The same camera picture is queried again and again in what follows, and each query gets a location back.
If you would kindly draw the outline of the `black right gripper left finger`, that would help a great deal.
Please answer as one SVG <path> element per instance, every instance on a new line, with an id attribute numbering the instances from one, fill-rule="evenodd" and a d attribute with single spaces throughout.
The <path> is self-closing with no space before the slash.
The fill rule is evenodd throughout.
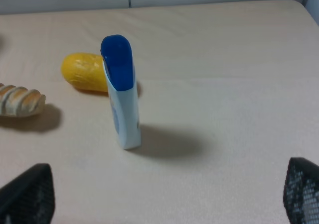
<path id="1" fill-rule="evenodd" d="M 35 164 L 0 189 L 2 224 L 49 224 L 55 212 L 51 166 Z"/>

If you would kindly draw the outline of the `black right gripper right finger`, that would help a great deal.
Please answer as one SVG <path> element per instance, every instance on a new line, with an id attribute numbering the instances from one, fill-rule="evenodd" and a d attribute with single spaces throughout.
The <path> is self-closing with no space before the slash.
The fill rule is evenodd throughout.
<path id="1" fill-rule="evenodd" d="M 302 157 L 289 160 L 283 204 L 291 224 L 319 224 L 319 166 Z"/>

